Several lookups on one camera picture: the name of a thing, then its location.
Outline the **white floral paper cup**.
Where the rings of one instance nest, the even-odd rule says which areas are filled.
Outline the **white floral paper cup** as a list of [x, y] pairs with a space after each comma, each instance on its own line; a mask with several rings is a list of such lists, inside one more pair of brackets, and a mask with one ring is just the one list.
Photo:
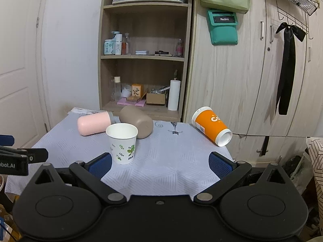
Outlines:
[[138, 129], [129, 123], [115, 123], [106, 128], [109, 152], [117, 164], [129, 164], [136, 150]]

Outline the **pink cup grey band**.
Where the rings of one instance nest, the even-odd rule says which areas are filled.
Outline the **pink cup grey band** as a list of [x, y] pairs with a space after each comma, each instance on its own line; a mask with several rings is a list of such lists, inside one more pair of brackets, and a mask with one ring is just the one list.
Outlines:
[[112, 112], [104, 111], [79, 117], [77, 127], [81, 136], [89, 136], [103, 133], [108, 126], [118, 122], [120, 122], [118, 116], [114, 116]]

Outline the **orange paper cup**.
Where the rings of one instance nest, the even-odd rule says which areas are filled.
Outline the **orange paper cup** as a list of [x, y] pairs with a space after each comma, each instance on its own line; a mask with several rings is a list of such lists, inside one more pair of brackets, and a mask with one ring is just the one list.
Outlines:
[[219, 147], [226, 146], [233, 136], [232, 131], [209, 106], [203, 106], [193, 114], [192, 125]]

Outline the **taupe plastic cup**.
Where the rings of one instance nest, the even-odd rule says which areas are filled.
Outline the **taupe plastic cup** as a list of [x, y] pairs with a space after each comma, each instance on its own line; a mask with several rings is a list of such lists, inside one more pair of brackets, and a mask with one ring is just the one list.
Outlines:
[[138, 129], [137, 138], [144, 139], [153, 132], [153, 120], [136, 106], [127, 105], [120, 111], [120, 122], [129, 123]]

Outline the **white door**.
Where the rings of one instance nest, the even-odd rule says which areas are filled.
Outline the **white door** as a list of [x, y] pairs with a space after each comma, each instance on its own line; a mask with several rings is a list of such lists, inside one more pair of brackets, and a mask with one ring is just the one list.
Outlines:
[[14, 148], [32, 147], [45, 135], [37, 81], [41, 0], [1, 0], [1, 134]]

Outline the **light wood wardrobe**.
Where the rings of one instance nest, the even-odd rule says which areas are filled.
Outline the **light wood wardrobe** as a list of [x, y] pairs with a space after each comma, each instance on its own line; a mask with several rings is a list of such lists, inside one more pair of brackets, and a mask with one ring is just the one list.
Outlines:
[[[304, 21], [315, 38], [296, 41], [296, 70], [286, 115], [276, 94], [283, 54], [277, 33], [285, 11]], [[231, 156], [255, 164], [285, 163], [303, 153], [322, 114], [322, 10], [310, 19], [286, 0], [251, 0], [238, 14], [238, 43], [212, 45], [206, 8], [193, 4], [193, 28], [184, 121], [209, 106], [233, 132]]]

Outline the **small cardboard box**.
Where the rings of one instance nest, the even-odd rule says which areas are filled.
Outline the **small cardboard box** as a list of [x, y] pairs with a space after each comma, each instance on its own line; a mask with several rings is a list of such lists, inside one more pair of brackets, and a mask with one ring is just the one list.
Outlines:
[[165, 105], [166, 94], [163, 93], [147, 93], [146, 103], [149, 105]]

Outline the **white paper towel roll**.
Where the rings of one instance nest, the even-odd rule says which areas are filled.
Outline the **white paper towel roll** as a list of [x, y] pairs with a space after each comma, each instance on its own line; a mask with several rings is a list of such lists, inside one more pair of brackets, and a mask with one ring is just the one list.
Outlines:
[[171, 80], [168, 100], [168, 110], [177, 111], [180, 96], [181, 81]]

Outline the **black ribbon bow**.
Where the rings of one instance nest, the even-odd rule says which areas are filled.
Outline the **black ribbon bow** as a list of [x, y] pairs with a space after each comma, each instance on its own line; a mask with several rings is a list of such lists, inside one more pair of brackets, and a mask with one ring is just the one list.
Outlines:
[[284, 48], [279, 83], [277, 88], [275, 111], [278, 111], [279, 115], [287, 115], [294, 85], [296, 69], [295, 37], [300, 42], [303, 42], [306, 33], [298, 26], [289, 25], [286, 22], [280, 24], [276, 31], [276, 34], [278, 34], [280, 31], [284, 31]]

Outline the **teal white can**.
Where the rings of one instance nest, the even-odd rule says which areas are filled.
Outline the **teal white can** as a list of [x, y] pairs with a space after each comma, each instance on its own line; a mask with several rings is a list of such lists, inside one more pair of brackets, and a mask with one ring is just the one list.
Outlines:
[[115, 54], [115, 40], [107, 39], [104, 42], [104, 55], [114, 55]]

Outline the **pink small bottle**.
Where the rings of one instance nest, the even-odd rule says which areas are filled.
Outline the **pink small bottle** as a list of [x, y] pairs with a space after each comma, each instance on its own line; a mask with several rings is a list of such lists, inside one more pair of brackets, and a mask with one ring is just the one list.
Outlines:
[[182, 39], [179, 39], [176, 44], [175, 49], [175, 56], [176, 57], [182, 57], [183, 56], [183, 41]]

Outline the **red liquid bottle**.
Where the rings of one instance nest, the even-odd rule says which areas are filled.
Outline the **red liquid bottle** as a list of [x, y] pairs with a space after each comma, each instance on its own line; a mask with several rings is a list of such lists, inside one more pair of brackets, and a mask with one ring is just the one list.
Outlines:
[[123, 55], [128, 55], [129, 54], [129, 33], [125, 33], [123, 35], [122, 54]]

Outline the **white blue spray bottle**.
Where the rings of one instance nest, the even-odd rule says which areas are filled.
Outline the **white blue spray bottle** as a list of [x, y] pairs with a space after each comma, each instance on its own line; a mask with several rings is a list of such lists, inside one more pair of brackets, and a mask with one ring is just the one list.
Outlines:
[[113, 40], [114, 40], [114, 54], [122, 54], [122, 38], [123, 35], [119, 31], [112, 31]]

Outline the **teal Redmi pouch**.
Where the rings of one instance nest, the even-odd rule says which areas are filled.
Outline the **teal Redmi pouch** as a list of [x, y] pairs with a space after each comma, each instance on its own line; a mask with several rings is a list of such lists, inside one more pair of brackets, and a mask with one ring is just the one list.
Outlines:
[[238, 19], [236, 13], [217, 9], [207, 9], [206, 20], [212, 45], [238, 44]]

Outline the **wooden bookshelf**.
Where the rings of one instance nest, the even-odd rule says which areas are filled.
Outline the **wooden bookshelf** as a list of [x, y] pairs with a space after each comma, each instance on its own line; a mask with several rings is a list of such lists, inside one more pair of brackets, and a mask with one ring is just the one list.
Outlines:
[[[165, 105], [146, 104], [142, 110], [154, 120], [179, 122], [183, 103], [191, 43], [192, 0], [178, 2], [138, 1], [112, 4], [102, 0], [99, 23], [98, 85], [103, 110], [118, 115], [122, 109], [113, 98], [114, 77], [122, 85], [142, 84], [144, 91], [168, 86], [180, 80], [177, 111]], [[112, 31], [129, 33], [128, 55], [104, 55], [104, 42], [113, 39]], [[179, 39], [183, 56], [176, 57]]]

